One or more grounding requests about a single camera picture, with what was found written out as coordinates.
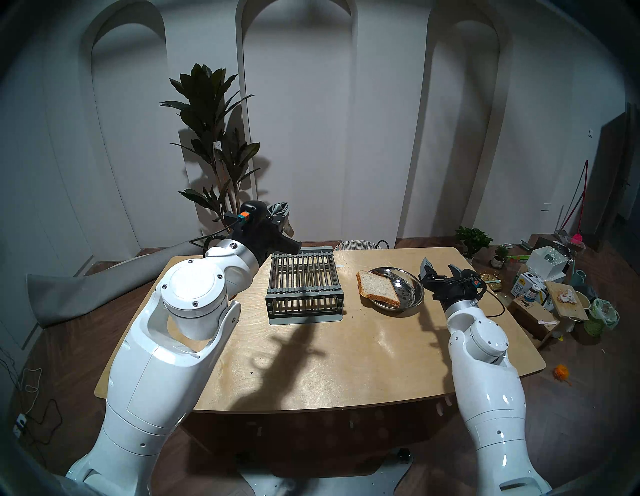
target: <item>green bag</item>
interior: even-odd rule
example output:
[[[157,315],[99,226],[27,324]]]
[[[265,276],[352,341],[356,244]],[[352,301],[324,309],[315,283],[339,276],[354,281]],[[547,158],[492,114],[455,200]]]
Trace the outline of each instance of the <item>green bag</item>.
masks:
[[[605,329],[611,330],[620,320],[613,305],[607,300],[596,298],[589,307],[589,320],[584,323],[584,330],[590,336],[598,337]]]

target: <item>power strip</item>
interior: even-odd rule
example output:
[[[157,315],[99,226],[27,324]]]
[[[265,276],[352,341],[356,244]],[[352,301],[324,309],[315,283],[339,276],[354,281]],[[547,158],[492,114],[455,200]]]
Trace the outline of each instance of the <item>power strip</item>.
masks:
[[[15,424],[13,425],[13,434],[19,439],[22,436],[22,432],[27,426],[27,417],[24,416],[23,413],[18,415],[18,418],[15,419]]]

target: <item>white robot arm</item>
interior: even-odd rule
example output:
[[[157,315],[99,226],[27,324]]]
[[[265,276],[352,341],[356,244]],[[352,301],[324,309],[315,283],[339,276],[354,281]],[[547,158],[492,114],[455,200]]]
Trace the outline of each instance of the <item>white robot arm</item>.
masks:
[[[202,259],[174,265],[157,283],[111,366],[98,439],[71,466],[69,479],[109,496],[150,493],[162,446],[196,405],[240,317],[240,303],[228,296],[247,289],[274,250],[300,248],[281,234],[285,215],[269,215],[262,202],[246,202],[242,211],[243,224],[229,238]],[[169,317],[186,337],[207,345],[195,352],[175,340]]]
[[[527,453],[526,403],[518,371],[509,362],[509,342],[502,328],[477,306],[486,284],[472,270],[449,268],[453,277],[438,276],[424,259],[420,281],[433,291],[447,318],[456,399],[476,447],[477,494],[545,494],[551,487]]]

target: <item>orange ball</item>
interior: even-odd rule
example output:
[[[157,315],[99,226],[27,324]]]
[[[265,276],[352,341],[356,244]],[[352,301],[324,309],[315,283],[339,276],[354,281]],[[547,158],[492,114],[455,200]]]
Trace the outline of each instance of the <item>orange ball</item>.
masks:
[[[569,377],[569,369],[567,369],[564,365],[558,365],[555,369],[553,369],[552,374],[556,379],[560,381],[566,381]]]

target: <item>bread slice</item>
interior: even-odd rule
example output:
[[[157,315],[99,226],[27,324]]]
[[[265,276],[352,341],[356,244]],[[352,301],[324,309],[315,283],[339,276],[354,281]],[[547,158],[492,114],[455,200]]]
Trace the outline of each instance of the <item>bread slice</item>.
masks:
[[[388,303],[395,308],[400,306],[400,299],[391,279],[364,270],[358,272],[356,278],[358,279],[358,291],[364,298]]]

